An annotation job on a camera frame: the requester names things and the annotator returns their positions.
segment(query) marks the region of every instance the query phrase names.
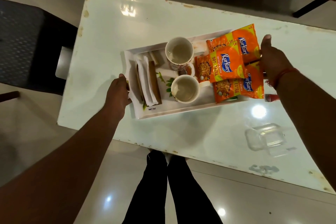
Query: red thread bracelet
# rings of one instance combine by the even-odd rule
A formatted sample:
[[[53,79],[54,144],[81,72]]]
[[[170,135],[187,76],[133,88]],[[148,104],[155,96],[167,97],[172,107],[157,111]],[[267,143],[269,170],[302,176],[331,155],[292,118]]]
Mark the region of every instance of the red thread bracelet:
[[[273,87],[275,90],[277,89],[277,86],[279,84],[279,80],[280,78],[284,75],[284,74],[287,74],[287,73],[290,73],[290,72],[299,72],[299,70],[297,70],[296,68],[292,67],[292,68],[286,68],[284,70],[282,70],[276,77],[274,80],[270,81],[270,80],[267,80],[266,83],[270,86],[270,87]]]

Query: black pants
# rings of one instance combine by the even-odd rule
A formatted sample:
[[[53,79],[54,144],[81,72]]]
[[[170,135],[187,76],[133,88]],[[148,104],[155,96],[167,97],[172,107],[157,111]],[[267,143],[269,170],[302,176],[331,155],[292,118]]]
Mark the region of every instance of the black pants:
[[[178,224],[222,224],[207,195],[191,174],[185,158],[173,156],[167,166],[163,153],[156,150],[147,155],[147,167],[123,224],[165,223],[167,177]]]

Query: kurkure logo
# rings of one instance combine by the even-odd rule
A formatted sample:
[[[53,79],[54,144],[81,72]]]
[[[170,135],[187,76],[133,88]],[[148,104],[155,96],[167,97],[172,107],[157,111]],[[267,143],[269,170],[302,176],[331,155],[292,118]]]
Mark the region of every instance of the kurkure logo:
[[[224,53],[224,54],[221,54],[221,57],[222,57],[222,69],[223,71],[225,71],[226,73],[230,73],[232,72],[231,68],[230,68],[230,57],[229,57],[229,54],[227,53]]]
[[[247,74],[248,77],[244,79],[244,89],[247,91],[253,91],[252,89],[252,80],[251,80],[251,74]]]
[[[249,54],[249,52],[247,51],[247,44],[245,37],[239,37],[238,40],[242,54],[243,55]]]

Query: mug rim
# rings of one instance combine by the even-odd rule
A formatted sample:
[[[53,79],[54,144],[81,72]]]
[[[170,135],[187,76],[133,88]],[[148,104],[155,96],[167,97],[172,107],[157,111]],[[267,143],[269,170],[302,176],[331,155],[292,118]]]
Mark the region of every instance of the mug rim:
[[[177,38],[186,39],[186,40],[191,44],[191,47],[192,47],[192,55],[191,55],[191,58],[190,58],[188,61],[184,62],[184,63],[175,63],[175,62],[171,61],[171,60],[168,58],[168,55],[167,55],[167,45],[169,44],[169,42],[171,42],[172,40],[177,39]],[[180,65],[180,66],[181,66],[181,65],[186,65],[187,63],[189,63],[189,62],[193,59],[193,56],[194,56],[194,47],[193,47],[193,44],[192,44],[186,37],[182,37],[182,36],[174,37],[174,38],[170,39],[170,40],[166,43],[166,46],[165,46],[165,55],[166,55],[167,60],[168,60],[169,62],[175,64],[175,65]]]
[[[177,98],[174,96],[172,90],[171,90],[171,94],[173,95],[174,99],[175,99],[177,102],[180,102],[180,103],[183,103],[183,104],[189,104],[189,103],[194,102],[194,101],[198,98],[198,96],[199,96],[199,94],[200,94],[200,91],[201,91],[201,88],[200,88],[200,85],[199,85],[198,80],[197,80],[195,77],[193,77],[193,76],[191,76],[191,75],[189,75],[189,74],[182,74],[182,75],[179,75],[178,77],[176,77],[176,78],[174,79],[174,81],[173,81],[172,84],[171,84],[171,89],[173,89],[173,85],[174,85],[175,80],[176,80],[177,78],[182,78],[182,77],[189,77],[189,78],[192,78],[194,81],[196,81],[196,83],[197,83],[197,94],[196,94],[196,96],[195,96],[192,100],[189,100],[189,101],[182,101],[182,100],[177,99]]]

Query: tray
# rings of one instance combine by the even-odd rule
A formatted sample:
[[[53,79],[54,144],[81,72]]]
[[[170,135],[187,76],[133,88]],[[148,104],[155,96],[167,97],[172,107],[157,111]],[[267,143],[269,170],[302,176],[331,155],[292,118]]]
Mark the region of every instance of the tray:
[[[206,35],[187,37],[187,39],[194,47],[194,56],[198,56],[209,53],[206,40],[227,34],[231,31],[232,30],[224,30]],[[209,83],[208,86],[201,88],[201,92],[194,102],[189,104],[177,102],[170,94],[169,85],[171,85],[172,80],[178,77],[179,74],[178,72],[169,68],[169,64],[165,56],[166,44],[167,43],[165,42],[124,51],[126,60],[125,76],[128,79],[130,87],[129,97],[131,98],[134,105],[136,119],[140,120],[168,114],[200,110],[248,100],[248,98],[244,96],[238,96],[238,99],[236,100],[226,100],[222,103],[216,104],[213,87],[212,84]],[[155,105],[151,107],[147,107],[141,99],[141,92],[137,83],[136,74],[137,62],[135,61],[136,55],[145,55],[145,53],[149,51],[153,51],[160,63],[160,66],[156,67],[156,73],[157,83],[159,85],[159,91],[162,99],[161,105]]]

